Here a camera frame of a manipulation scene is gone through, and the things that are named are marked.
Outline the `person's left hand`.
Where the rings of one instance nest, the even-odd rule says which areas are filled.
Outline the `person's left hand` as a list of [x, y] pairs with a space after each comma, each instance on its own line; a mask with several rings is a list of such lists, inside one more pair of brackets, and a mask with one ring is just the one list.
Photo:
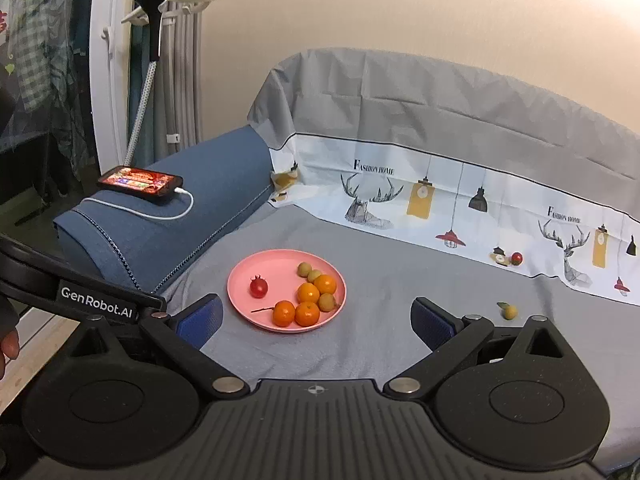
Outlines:
[[20, 353], [17, 323], [20, 317], [6, 296], [0, 297], [0, 378], [6, 372], [6, 362], [15, 360]]

